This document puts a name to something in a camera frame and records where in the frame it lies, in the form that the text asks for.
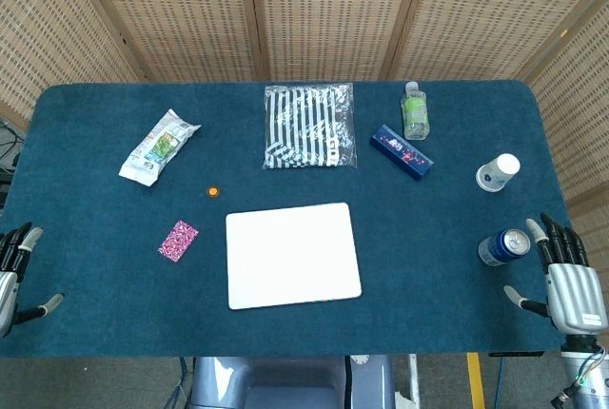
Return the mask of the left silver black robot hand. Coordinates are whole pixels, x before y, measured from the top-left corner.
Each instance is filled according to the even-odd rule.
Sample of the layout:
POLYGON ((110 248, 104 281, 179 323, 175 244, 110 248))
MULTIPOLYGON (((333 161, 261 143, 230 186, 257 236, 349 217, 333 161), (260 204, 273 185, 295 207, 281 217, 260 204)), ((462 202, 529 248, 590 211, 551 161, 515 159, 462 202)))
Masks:
POLYGON ((44 304, 18 310, 19 288, 32 250, 43 233, 43 228, 25 223, 1 234, 1 338, 5 338, 14 325, 46 317, 65 298, 63 293, 56 293, 44 304))

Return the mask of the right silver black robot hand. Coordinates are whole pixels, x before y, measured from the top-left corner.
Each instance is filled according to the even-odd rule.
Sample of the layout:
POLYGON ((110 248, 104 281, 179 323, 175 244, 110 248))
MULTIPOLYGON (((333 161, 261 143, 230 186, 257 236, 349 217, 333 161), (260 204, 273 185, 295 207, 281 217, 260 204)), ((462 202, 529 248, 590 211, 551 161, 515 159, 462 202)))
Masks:
POLYGON ((545 302, 535 302, 506 285, 503 292, 519 309, 551 320, 569 336, 597 336, 608 316, 597 271, 590 265, 581 237, 545 213, 525 221, 532 234, 546 282, 545 302))

